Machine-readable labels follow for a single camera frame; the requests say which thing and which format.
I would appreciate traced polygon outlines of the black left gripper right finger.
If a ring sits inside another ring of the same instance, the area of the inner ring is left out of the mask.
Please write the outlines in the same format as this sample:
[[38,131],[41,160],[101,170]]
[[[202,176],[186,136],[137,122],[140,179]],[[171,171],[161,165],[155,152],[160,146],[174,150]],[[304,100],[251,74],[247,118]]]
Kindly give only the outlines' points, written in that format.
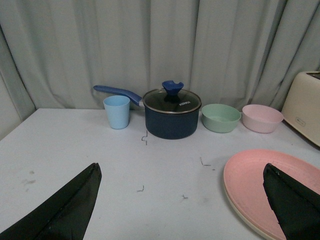
[[271,163],[263,170],[263,188],[287,240],[320,238],[320,195]]

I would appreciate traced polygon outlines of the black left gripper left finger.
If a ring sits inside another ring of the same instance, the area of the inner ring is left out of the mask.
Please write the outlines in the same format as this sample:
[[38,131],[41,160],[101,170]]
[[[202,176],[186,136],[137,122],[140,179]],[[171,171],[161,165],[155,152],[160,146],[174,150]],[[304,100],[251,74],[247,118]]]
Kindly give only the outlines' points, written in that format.
[[28,215],[0,234],[2,240],[82,240],[90,222],[102,171],[92,163]]

